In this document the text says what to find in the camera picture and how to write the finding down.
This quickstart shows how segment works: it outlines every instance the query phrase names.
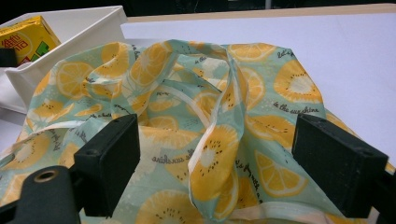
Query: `white plastic bin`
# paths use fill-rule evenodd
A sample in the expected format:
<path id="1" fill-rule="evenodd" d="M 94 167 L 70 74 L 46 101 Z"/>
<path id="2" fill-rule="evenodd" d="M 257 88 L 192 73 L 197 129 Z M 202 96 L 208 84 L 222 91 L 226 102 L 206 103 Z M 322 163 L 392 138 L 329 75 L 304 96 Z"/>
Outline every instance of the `white plastic bin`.
<path id="1" fill-rule="evenodd" d="M 127 22 L 127 17 L 122 6 L 27 13 L 3 23 L 0 27 L 24 21 L 35 15 L 43 16 L 62 44 L 32 63 L 25 63 L 16 68 L 0 68 L 0 78 L 4 75 L 1 74 L 4 70 L 15 89 L 0 91 L 0 107 L 22 110 L 19 111 L 22 113 L 26 113 L 37 84 L 57 62 L 85 49 L 112 41 L 125 41 L 120 25 Z M 15 92 L 20 96 L 24 108 L 21 108 L 21 102 L 18 100 L 10 102 L 10 99 L 15 98 Z"/>

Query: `mint green fabric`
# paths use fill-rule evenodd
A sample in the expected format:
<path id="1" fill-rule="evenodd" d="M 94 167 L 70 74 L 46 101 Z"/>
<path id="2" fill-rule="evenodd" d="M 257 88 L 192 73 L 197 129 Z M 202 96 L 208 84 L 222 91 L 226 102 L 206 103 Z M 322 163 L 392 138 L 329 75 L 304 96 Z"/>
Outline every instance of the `mint green fabric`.
<path id="1" fill-rule="evenodd" d="M 291 49 L 264 43 L 108 43 L 59 61 L 0 154 L 0 204 L 22 180 L 136 113 L 141 158 L 112 218 L 82 223 L 365 223 L 342 216 L 293 159 L 298 113 L 328 119 Z"/>

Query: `lemon slice print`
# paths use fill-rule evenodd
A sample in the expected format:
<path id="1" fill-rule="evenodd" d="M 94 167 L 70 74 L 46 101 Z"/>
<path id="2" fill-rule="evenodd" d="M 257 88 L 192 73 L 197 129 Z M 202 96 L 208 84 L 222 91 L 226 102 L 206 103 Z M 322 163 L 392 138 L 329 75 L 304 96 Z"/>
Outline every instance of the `lemon slice print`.
<path id="1" fill-rule="evenodd" d="M 243 74 L 243 71 L 240 68 L 236 69 L 236 76 L 239 79 L 239 83 L 236 85 L 236 88 L 239 88 L 241 93 L 241 101 L 244 105 L 248 105 L 248 95 L 249 95 L 249 84 L 248 84 L 248 77 Z"/>
<path id="2" fill-rule="evenodd" d="M 235 209 L 238 201 L 238 190 L 238 177 L 233 170 L 223 186 L 219 202 L 216 205 L 214 217 L 217 220 L 223 220 Z"/>
<path id="3" fill-rule="evenodd" d="M 87 109 L 77 112 L 75 114 L 75 116 L 81 117 L 81 116 L 91 115 L 91 114 L 101 111 L 102 109 L 103 109 L 103 106 L 101 104 L 92 105 Z"/>
<path id="4" fill-rule="evenodd" d="M 46 133 L 41 133 L 24 143 L 19 151 L 15 153 L 15 158 L 9 162 L 4 169 L 25 169 L 46 154 L 50 145 L 50 138 Z"/>
<path id="5" fill-rule="evenodd" d="M 212 114 L 212 109 L 215 106 L 218 97 L 219 97 L 219 92 L 201 91 L 192 99 L 193 107 L 188 105 L 187 109 L 193 115 L 197 113 L 197 109 L 201 110 L 206 120 L 209 120 Z"/>
<path id="6" fill-rule="evenodd" d="M 189 185 L 189 168 L 188 168 L 188 163 L 189 160 L 187 160 L 188 154 L 183 154 L 180 156 L 176 156 L 174 158 L 171 158 L 170 161 L 176 161 L 175 163 L 166 163 L 165 164 L 165 169 L 180 183 L 184 186 Z"/>
<path id="7" fill-rule="evenodd" d="M 173 116 L 159 116 L 151 118 L 148 120 L 148 126 L 161 129 L 178 129 L 177 120 Z"/>
<path id="8" fill-rule="evenodd" d="M 207 77 L 205 76 L 204 69 L 194 67 L 194 68 L 192 68 L 192 72 L 194 72 L 196 75 L 198 75 L 198 77 L 201 77 L 207 81 Z"/>
<path id="9" fill-rule="evenodd" d="M 295 126 L 290 121 L 276 115 L 264 115 L 246 116 L 245 123 L 254 136 L 276 140 L 283 148 L 291 149 Z"/>
<path id="10" fill-rule="evenodd" d="M 66 116 L 72 109 L 74 108 L 75 104 L 68 105 L 67 107 L 63 108 L 61 111 L 59 111 L 58 114 L 56 114 L 51 121 L 54 121 L 56 119 L 62 118 L 63 116 Z"/>
<path id="11" fill-rule="evenodd" d="M 79 147 L 74 143 L 69 143 L 64 148 L 61 157 L 58 160 L 58 164 L 70 168 L 74 162 L 74 154 L 79 150 Z"/>
<path id="12" fill-rule="evenodd" d="M 140 115 L 146 105 L 149 103 L 149 97 L 151 95 L 151 91 L 142 93 L 136 97 L 131 97 L 128 99 L 129 104 L 131 105 L 132 110 L 137 114 Z"/>
<path id="13" fill-rule="evenodd" d="M 159 112 L 179 104 L 180 100 L 169 92 L 157 91 L 156 99 L 153 102 L 148 103 L 148 108 L 154 112 Z"/>
<path id="14" fill-rule="evenodd" d="M 196 49 L 202 49 L 205 46 L 205 42 L 202 41 L 189 41 L 189 45 L 195 47 Z"/>
<path id="15" fill-rule="evenodd" d="M 236 101 L 234 91 L 234 83 L 232 83 L 224 92 L 224 96 L 221 98 L 221 108 L 224 112 L 233 109 L 236 104 L 240 103 Z"/>
<path id="16" fill-rule="evenodd" d="M 56 85 L 59 92 L 74 100 L 87 95 L 85 78 L 92 70 L 93 68 L 84 62 L 62 63 L 56 73 Z"/>
<path id="17" fill-rule="evenodd" d="M 144 110 L 139 117 L 137 117 L 139 126 L 147 126 L 149 124 L 149 114 L 147 110 Z"/>
<path id="18" fill-rule="evenodd" d="M 86 85 L 87 90 L 93 98 L 105 98 L 113 99 L 121 94 L 121 82 L 117 83 L 92 83 L 91 85 Z"/>
<path id="19" fill-rule="evenodd" d="M 0 201 L 0 205 L 8 204 L 17 201 L 21 195 L 21 188 L 23 181 L 29 174 L 14 175 L 8 183 L 6 192 Z"/>
<path id="20" fill-rule="evenodd" d="M 269 157 L 255 151 L 259 169 L 260 183 L 265 192 L 272 197 L 289 197 L 299 194 L 308 180 L 293 171 L 272 161 Z"/>
<path id="21" fill-rule="evenodd" d="M 186 145 L 190 144 L 191 141 L 201 136 L 200 133 L 194 133 L 184 130 L 173 130 L 173 129 L 159 129 L 147 127 L 142 129 L 141 132 L 149 141 L 155 144 L 160 144 L 163 147 L 182 149 Z"/>
<path id="22" fill-rule="evenodd" d="M 227 124 L 216 126 L 206 138 L 201 155 L 191 172 L 192 196 L 208 201 L 219 196 L 233 167 L 238 148 L 236 130 Z"/>
<path id="23" fill-rule="evenodd" d="M 28 113 L 29 116 L 26 117 L 26 123 L 32 132 L 40 131 L 45 128 L 50 122 L 51 118 L 40 117 L 36 113 Z"/>
<path id="24" fill-rule="evenodd" d="M 234 44 L 228 46 L 228 51 L 241 62 L 257 62 L 264 60 L 276 49 L 275 46 L 263 43 Z"/>
<path id="25" fill-rule="evenodd" d="M 43 118 L 50 118 L 57 115 L 64 107 L 64 103 L 55 100 L 45 99 L 44 102 L 39 105 L 33 111 Z"/>
<path id="26" fill-rule="evenodd" d="M 32 128 L 28 124 L 28 118 L 26 118 L 25 121 L 23 122 L 21 132 L 18 135 L 17 140 L 15 142 L 20 142 L 26 139 L 31 132 L 32 132 Z"/>
<path id="27" fill-rule="evenodd" d="M 323 102 L 319 89 L 297 60 L 282 66 L 274 80 L 274 90 L 290 102 Z"/>
<path id="28" fill-rule="evenodd" d="M 146 199 L 140 206 L 134 223 L 199 224 L 204 223 L 204 221 L 201 214 L 190 202 L 187 193 L 165 189 L 154 193 Z"/>
<path id="29" fill-rule="evenodd" d="M 95 69 L 97 74 L 108 78 L 119 77 L 129 67 L 128 46 L 122 43 L 104 45 L 102 61 L 104 64 Z"/>
<path id="30" fill-rule="evenodd" d="M 243 67 L 241 71 L 248 84 L 247 109 L 251 109 L 265 94 L 264 81 L 262 76 L 252 68 Z"/>
<path id="31" fill-rule="evenodd" d="M 227 80 L 220 80 L 216 84 L 216 88 L 218 88 L 219 91 L 225 91 L 225 89 L 227 88 Z"/>
<path id="32" fill-rule="evenodd" d="M 337 118 L 334 114 L 332 114 L 330 112 L 327 112 L 326 113 L 326 119 L 329 122 L 337 125 L 339 128 L 342 128 L 344 131 L 349 132 L 349 133 L 357 136 L 350 128 L 347 127 L 347 125 L 343 121 L 341 121 L 339 118 Z"/>
<path id="33" fill-rule="evenodd" d="M 246 208 L 259 204 L 249 177 L 239 177 L 239 193 L 236 208 Z"/>
<path id="34" fill-rule="evenodd" d="M 172 68 L 172 73 L 176 73 L 184 69 L 184 66 L 180 63 L 175 63 L 175 66 Z"/>
<path id="35" fill-rule="evenodd" d="M 50 71 L 41 79 L 41 81 L 38 83 L 37 87 L 35 87 L 35 92 L 33 93 L 33 96 L 37 96 L 47 88 L 47 85 L 49 84 L 50 80 Z"/>
<path id="36" fill-rule="evenodd" d="M 150 85 L 161 73 L 170 54 L 167 43 L 157 43 L 142 52 L 131 68 L 130 77 L 139 86 Z"/>

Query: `yellow carton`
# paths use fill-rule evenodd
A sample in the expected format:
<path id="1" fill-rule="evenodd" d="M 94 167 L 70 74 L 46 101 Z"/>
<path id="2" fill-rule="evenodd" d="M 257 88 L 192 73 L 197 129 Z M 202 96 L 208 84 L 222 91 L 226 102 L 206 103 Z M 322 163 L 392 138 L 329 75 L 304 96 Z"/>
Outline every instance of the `yellow carton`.
<path id="1" fill-rule="evenodd" d="M 42 16 L 0 28 L 0 48 L 14 48 L 18 65 L 34 62 L 60 44 Z"/>

